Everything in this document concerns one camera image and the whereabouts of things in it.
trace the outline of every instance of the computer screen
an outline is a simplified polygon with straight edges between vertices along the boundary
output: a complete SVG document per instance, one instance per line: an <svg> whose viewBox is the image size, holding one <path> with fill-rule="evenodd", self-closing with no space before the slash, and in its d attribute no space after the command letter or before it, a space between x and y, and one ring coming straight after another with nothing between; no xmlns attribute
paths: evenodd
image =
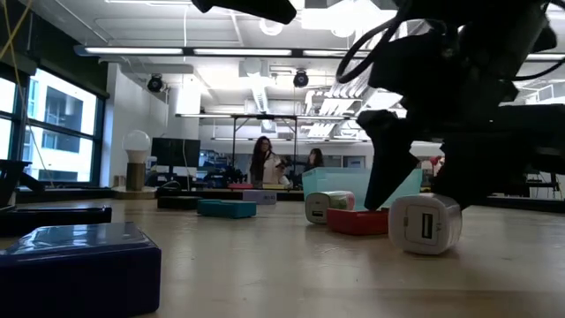
<svg viewBox="0 0 565 318"><path fill-rule="evenodd" d="M185 143L185 155L183 155L183 142ZM157 158L158 165L198 167L200 140L153 138L151 156Z"/></svg>

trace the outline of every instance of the ceiling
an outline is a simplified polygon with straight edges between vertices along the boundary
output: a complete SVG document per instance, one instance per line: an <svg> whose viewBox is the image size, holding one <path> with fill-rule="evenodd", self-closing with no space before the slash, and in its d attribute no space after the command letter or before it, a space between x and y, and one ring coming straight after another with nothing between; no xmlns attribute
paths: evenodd
<svg viewBox="0 0 565 318"><path fill-rule="evenodd" d="M300 5L300 0L291 2ZM261 31L260 19L219 8L203 14L193 6L120 4L105 0L40 0L34 2L33 10L86 45L347 49L354 39L353 36L337 37L329 30L305 30L301 27L301 11L294 21L283 27L281 33L270 36ZM560 38L560 45L554 51L565 52L565 14L550 11L550 17L552 27ZM207 88L202 104L213 106L242 104L252 98L252 90L239 78L238 68L242 60L233 57L143 57L133 58L129 63L193 65ZM311 58L266 60L270 65L292 70L278 74L276 81L266 89L268 98L300 101L305 99L307 89L293 87L291 82L296 69L307 70L310 86L331 86L339 63L337 60ZM550 65L525 64L521 74L539 72ZM123 67L127 70L128 64L123 64ZM142 80L148 77L148 73L136 75ZM182 82L179 75L163 77L173 84ZM542 80L560 79L565 79L565 68Z"/></svg>

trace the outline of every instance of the window frame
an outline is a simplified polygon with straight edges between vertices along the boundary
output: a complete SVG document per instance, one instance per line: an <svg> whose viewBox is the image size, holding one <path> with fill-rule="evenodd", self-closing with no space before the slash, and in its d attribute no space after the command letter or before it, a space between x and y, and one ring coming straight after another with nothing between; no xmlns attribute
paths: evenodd
<svg viewBox="0 0 565 318"><path fill-rule="evenodd" d="M92 156L91 156L91 164L90 164L90 181L88 182L81 182L81 181L53 181L54 186L64 186L64 187L97 187L100 185L100 173L101 173L101 165L102 165L102 143L103 143L103 122L104 122L104 113L106 108L106 96L102 96L93 92L92 90L88 89L84 85L80 85L72 80L66 79L61 74L50 70L48 67L38 67L37 70L42 70L48 72L49 74L58 77L61 80L66 81L69 84L72 84L80 89L87 91L88 93L94 95L96 97L96 109L94 113L94 131L93 134L87 134L83 132L78 132L69 128L62 127L60 125L53 125L49 123L45 123L36 119L29 118L28 123L32 127L42 128L44 130L48 130L54 133L62 133L73 137L78 137L81 139L87 139L92 141ZM11 82L15 82L9 76L3 76L4 74L0 74L0 77L9 80ZM28 99L31 94L30 87L32 86L32 82L34 79L31 79L32 76L29 74L25 74L25 76L20 75L21 85L23 89L23 95L26 99ZM11 142L8 150L8 159L9 160L22 160L23 152L24 152L24 143L25 143L25 136L26 136L26 125L24 123L25 116L23 112L23 102L19 98L18 87L16 86L14 90L14 106L12 113L1 111L0 110L0 118L7 119L11 121ZM35 136L36 142L38 146L41 146L41 136ZM50 181L40 181L42 184L46 186L50 186Z"/></svg>

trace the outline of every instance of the woman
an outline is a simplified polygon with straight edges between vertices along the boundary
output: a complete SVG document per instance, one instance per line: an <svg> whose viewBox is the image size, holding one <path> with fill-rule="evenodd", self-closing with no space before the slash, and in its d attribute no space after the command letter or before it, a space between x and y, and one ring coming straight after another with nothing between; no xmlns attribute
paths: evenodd
<svg viewBox="0 0 565 318"><path fill-rule="evenodd" d="M284 168L279 156L273 153L271 140L265 136L258 138L248 167L248 182L257 188L263 184L287 185L289 180L284 176Z"/></svg>
<svg viewBox="0 0 565 318"><path fill-rule="evenodd" d="M321 154L321 150L319 148L312 149L312 151L310 151L310 155L308 156L308 162L306 163L304 172L323 166L324 157Z"/></svg>

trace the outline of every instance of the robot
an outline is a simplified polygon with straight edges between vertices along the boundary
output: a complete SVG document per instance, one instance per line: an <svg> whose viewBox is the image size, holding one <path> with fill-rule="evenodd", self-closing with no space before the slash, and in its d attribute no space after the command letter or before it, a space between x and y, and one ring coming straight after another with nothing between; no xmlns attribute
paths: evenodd
<svg viewBox="0 0 565 318"><path fill-rule="evenodd" d="M281 23L296 15L287 0L271 0L268 5L216 1L193 2L201 10L219 5ZM407 109L406 118L387 110L369 110L358 117L375 155L365 207L378 208L416 167L418 159L410 153L416 140L441 142L445 165L433 180L433 194L414 200L425 208L442 209L445 217L458 218L459 223L461 210L521 175L527 166L565 174L565 106L499 107L515 100L518 90L513 81L536 79L565 63L564 58L544 72L516 76L529 54L556 47L546 9L554 4L565 10L563 0L393 1L396 16L362 36L336 74L340 83L347 83L372 65L368 85L402 95L400 103ZM426 20L430 31L390 42L400 24L412 19ZM354 54L381 32L371 53L346 72ZM441 95L437 87L443 88ZM400 207L410 206L401 203ZM450 223L427 216L438 216L434 213L423 213L418 221L431 239L436 238L430 231L440 231L438 224ZM458 237L457 231L448 234L453 235Z"/></svg>

